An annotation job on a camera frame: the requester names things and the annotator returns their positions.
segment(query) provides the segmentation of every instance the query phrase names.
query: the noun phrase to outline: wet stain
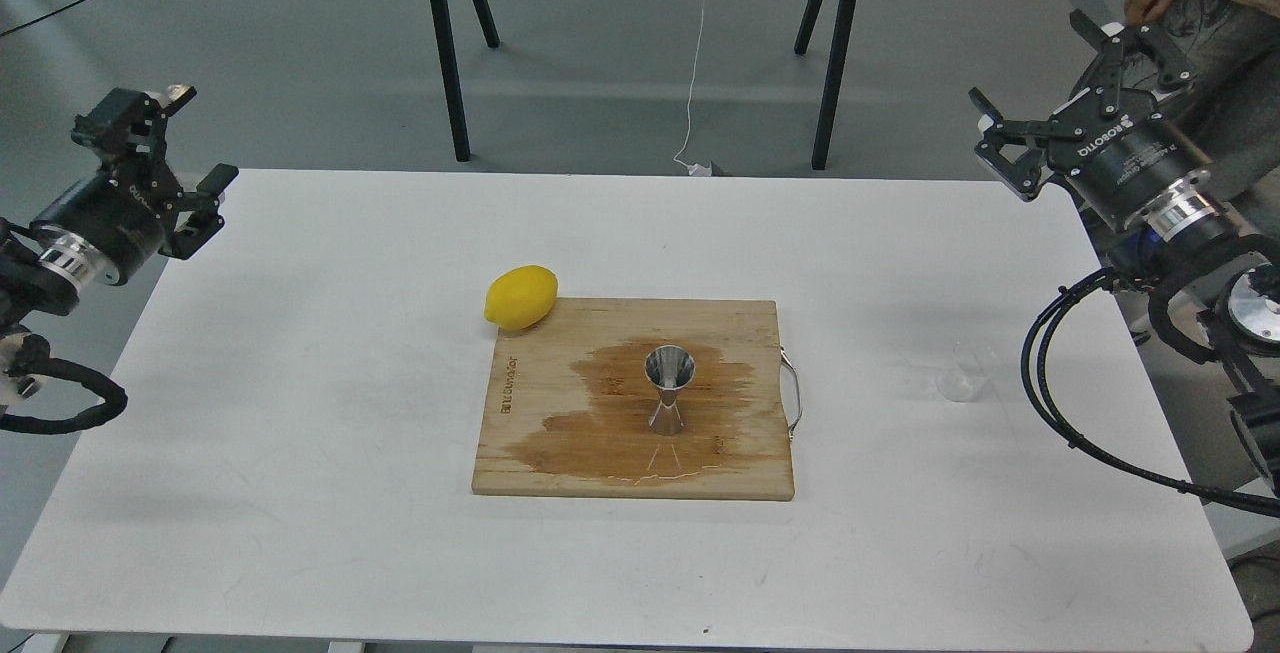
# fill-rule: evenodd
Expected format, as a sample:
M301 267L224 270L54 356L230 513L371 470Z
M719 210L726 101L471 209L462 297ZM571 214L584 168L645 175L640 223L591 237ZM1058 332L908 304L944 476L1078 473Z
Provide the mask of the wet stain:
M677 343L694 356L694 380L680 393L685 419L678 435L649 430L658 394L644 375L649 351ZM754 366L724 361L712 346L663 339L631 339L598 348L572 365L591 401L586 411L547 416L541 430L504 449L531 470L654 487L690 476L746 470L753 457L735 451L741 419L751 406Z

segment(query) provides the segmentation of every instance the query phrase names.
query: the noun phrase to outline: jigger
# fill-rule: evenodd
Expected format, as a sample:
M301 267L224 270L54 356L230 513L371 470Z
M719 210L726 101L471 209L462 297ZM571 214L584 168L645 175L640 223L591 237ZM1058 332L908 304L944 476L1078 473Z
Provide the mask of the jigger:
M658 389L658 407L649 416L649 430L659 435L685 430L676 396L694 379L694 357L680 346L662 346L645 357L644 373Z

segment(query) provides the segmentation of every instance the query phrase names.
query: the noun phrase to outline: lemon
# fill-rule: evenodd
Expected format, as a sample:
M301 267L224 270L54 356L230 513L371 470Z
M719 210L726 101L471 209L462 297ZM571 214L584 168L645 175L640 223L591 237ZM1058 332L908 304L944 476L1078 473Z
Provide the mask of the lemon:
M484 319L503 330L524 330L556 305L556 274L544 266L521 266L498 275L484 298Z

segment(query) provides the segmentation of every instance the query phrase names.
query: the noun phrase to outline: cutting board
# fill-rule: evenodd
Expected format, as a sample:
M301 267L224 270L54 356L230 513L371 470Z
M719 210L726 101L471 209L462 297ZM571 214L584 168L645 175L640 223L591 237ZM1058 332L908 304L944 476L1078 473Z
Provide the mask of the cutting board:
M658 435L646 353L694 356ZM791 444L772 301L561 298L499 332L471 489L485 496L790 501Z

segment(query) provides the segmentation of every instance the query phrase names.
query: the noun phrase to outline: brand logo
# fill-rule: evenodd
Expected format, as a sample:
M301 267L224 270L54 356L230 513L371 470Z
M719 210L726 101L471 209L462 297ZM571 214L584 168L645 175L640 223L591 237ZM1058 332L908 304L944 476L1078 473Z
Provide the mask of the brand logo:
M1106 146L1106 143L1110 142L1111 138L1115 138L1116 134L1121 134L1130 128L1133 128L1133 120L1129 120L1129 114L1124 114L1123 117L1120 117L1120 123L1111 125L1111 128L1103 131L1102 134L1098 134L1097 138L1093 138L1093 141L1085 143L1083 149L1076 149L1075 155L1080 157L1088 156L1089 152L1097 151L1102 146Z
M502 405L498 408L503 414L511 412L512 391L516 388L516 359L507 359L507 380L502 387Z
M141 202L148 210L151 209L151 206L147 206L147 198L142 197L142 191L138 191L137 184L132 184L132 183L129 184L129 196L133 196L134 201Z

